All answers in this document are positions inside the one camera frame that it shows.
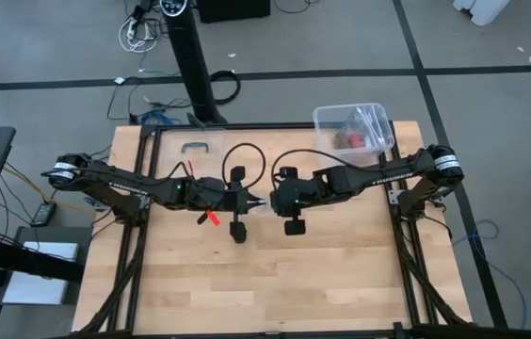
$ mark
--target red object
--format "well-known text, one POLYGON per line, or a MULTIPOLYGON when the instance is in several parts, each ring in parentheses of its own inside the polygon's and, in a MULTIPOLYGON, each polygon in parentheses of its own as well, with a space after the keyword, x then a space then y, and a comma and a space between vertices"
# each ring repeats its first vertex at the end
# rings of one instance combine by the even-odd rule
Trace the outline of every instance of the red object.
POLYGON ((207 210, 207 217, 211 219, 211 222, 213 222, 214 225, 219 226, 219 219, 217 218, 216 214, 207 210))
POLYGON ((357 134, 350 134, 349 137, 347 137, 347 142, 349 143, 349 146, 351 146, 351 148, 365 147, 363 137, 357 134))

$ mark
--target black floor stripe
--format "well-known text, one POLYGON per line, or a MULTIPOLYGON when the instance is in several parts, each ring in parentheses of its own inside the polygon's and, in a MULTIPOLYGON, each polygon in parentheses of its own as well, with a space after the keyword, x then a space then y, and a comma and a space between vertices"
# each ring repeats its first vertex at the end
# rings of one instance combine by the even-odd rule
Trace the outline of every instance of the black floor stripe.
MULTIPOLYGON (((401 0, 394 0, 394 7, 395 11, 397 12, 397 18, 401 25, 406 44, 408 45, 408 50, 410 51, 410 57, 414 65, 414 69, 417 71, 418 82, 420 83, 421 90, 425 96, 426 108, 428 109, 428 114, 430 115, 431 121, 433 123, 435 134, 437 135, 437 139, 441 144, 449 146, 449 139, 447 137, 447 133, 445 132, 445 127, 443 126, 442 117, 439 113, 439 108, 435 103, 435 98, 433 96, 430 84, 428 83, 426 71, 418 54, 416 41, 411 33, 410 25, 408 24, 408 18, 406 16, 406 12, 404 11, 404 7, 401 4, 401 0)), ((460 214, 462 216, 464 228, 466 229, 466 234, 476 234, 475 218, 473 217, 473 211, 471 210, 471 205, 466 195, 464 186, 458 186, 454 193, 456 195, 456 199, 458 200, 460 214)), ((483 287, 483 293, 485 294, 488 307, 490 309, 493 324, 495 327, 507 328, 507 320, 504 315, 504 310, 502 309, 502 303, 500 302, 498 291, 491 275, 490 267, 485 260, 479 257, 477 253, 477 248, 479 248, 481 249, 481 254, 483 254, 483 257, 485 257, 485 252, 483 251, 481 241, 479 238, 471 238, 469 240, 471 252, 475 258, 476 270, 481 281, 481 286, 483 287)))
MULTIPOLYGON (((380 70, 325 70, 325 71, 297 71, 297 72, 265 72, 265 73, 240 73, 238 78, 242 81, 251 80, 280 80, 280 79, 307 79, 322 77, 365 77, 365 76, 415 76, 413 69, 380 69, 380 70)), ((16 89, 75 89, 75 88, 96 88, 115 86, 114 79, 93 79, 93 80, 62 80, 62 81, 37 81, 37 82, 16 82, 0 83, 0 90, 16 89)), ((222 78, 218 81, 233 81, 229 78, 222 78)), ((134 78, 125 82, 124 86, 136 85, 138 81, 134 78)), ((156 76, 142 78, 144 85, 182 84, 181 76, 156 76)))
POLYGON ((425 69, 427 75, 468 75, 468 74, 507 74, 531 73, 531 65, 525 66, 489 66, 489 67, 451 67, 425 69))
MULTIPOLYGON (((457 68, 433 68, 433 69, 374 69, 374 70, 319 70, 297 72, 262 72, 240 73, 238 77, 243 81, 252 80, 283 80, 283 79, 311 79, 325 77, 367 77, 367 76, 418 76, 425 75, 467 75, 467 74, 506 74, 506 73, 531 73, 531 66, 493 66, 493 67, 457 67, 457 68)), ((180 76, 156 76, 142 78, 144 85, 182 84, 180 76)), ((124 86, 136 85, 137 81, 130 79, 124 86)), ((0 90, 17 89, 78 89, 98 88, 115 86, 113 79, 89 79, 89 80, 57 80, 57 81, 31 81, 0 83, 0 90)))

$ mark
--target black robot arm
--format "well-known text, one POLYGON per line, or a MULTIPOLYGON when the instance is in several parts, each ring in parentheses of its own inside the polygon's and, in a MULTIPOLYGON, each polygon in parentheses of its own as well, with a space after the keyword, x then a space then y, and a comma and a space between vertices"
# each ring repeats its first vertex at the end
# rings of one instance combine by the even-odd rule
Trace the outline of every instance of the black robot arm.
POLYGON ((206 220, 207 211, 234 212, 237 216, 247 214, 250 208, 263 203, 240 184, 244 179, 242 167, 232 169, 232 182, 227 187, 220 179, 211 177, 195 179, 187 175, 154 179, 108 166, 84 153, 69 153, 60 156, 53 170, 42 175, 49 177, 50 185, 55 189, 86 193, 111 206, 118 218, 131 220, 142 217, 146 203, 143 204, 141 196, 170 210, 204 211, 199 223, 206 220), (121 194, 114 188, 135 194, 121 194))
POLYGON ((305 220, 298 219, 302 209, 346 202, 368 187, 414 176, 420 176, 420 182, 397 197, 403 218, 420 218, 427 200, 440 192, 449 194, 464 178, 454 151, 432 145, 386 164, 364 168, 347 164, 316 170, 310 180, 299 179, 296 168, 280 168, 275 177, 281 180, 270 193, 270 200, 277 215, 292 218, 284 223, 287 235, 305 234, 305 220))

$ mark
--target yellow cable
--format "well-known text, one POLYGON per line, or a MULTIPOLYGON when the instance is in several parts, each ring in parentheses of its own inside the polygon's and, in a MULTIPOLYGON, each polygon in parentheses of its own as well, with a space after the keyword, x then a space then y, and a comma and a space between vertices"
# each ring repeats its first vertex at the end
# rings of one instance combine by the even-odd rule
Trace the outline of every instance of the yellow cable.
POLYGON ((31 181, 27 180, 27 178, 23 177, 23 175, 17 173, 16 171, 12 170, 12 169, 9 169, 7 167, 4 167, 4 170, 7 171, 8 173, 14 175, 15 177, 23 180, 23 182, 25 182, 26 184, 29 185, 29 187, 31 187, 31 189, 33 189, 34 191, 36 191, 38 194, 41 195, 41 197, 48 201, 48 202, 53 202, 55 204, 58 204, 58 205, 61 205, 61 206, 64 206, 64 207, 69 207, 71 209, 74 209, 74 210, 77 210, 77 211, 81 211, 81 212, 85 212, 85 213, 88 213, 89 215, 91 216, 94 216, 96 213, 95 212, 92 212, 92 211, 89 211, 83 207, 79 207, 79 206, 75 206, 73 204, 70 204, 70 203, 66 203, 66 202, 62 202, 62 201, 58 201, 56 199, 53 199, 49 196, 47 196, 46 194, 44 194, 41 189, 39 189, 35 184, 33 184, 31 181))

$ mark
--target desk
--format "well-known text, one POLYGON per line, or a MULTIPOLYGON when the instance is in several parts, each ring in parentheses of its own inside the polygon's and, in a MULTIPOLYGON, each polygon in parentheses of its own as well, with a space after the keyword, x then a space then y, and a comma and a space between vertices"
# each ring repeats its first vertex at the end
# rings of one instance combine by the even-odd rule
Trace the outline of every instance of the desk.
MULTIPOLYGON (((415 153, 423 144, 418 124, 394 125, 401 155, 415 153)), ((112 165, 134 169, 139 133, 139 127, 117 129, 112 165)), ((229 131, 229 146, 244 141, 264 150, 266 173, 284 151, 315 148, 310 129, 229 131)), ((149 143, 145 154, 151 148, 149 143)), ((239 149, 228 167, 245 165, 250 182, 260 164, 254 150, 239 149)), ((280 166, 298 167, 300 177, 319 168, 317 155, 310 153, 285 157, 280 166)), ((166 174, 165 164, 157 164, 156 177, 166 174)), ((417 181, 410 179, 409 185, 417 181)), ((265 176, 251 193, 267 197, 271 189, 265 176)), ((200 213, 153 206, 134 334, 388 330, 397 321, 409 328, 386 199, 383 187, 377 186, 349 202, 305 210, 303 236, 285 236, 281 218, 271 211, 256 211, 244 217, 248 240, 243 245, 234 244, 228 235, 232 214, 218 214, 222 226, 199 226, 200 213)), ((441 210, 432 205, 426 214, 444 221, 441 210)), ((111 220, 99 222, 96 230, 111 220)), ((432 284, 459 316, 470 320, 447 231, 426 219, 418 221, 418 230, 432 284)), ((74 330, 89 322, 110 292, 121 235, 122 226, 115 225, 92 241, 74 330)), ((414 284, 423 319, 422 294, 414 284)), ((127 296, 122 296, 120 319, 127 296)))

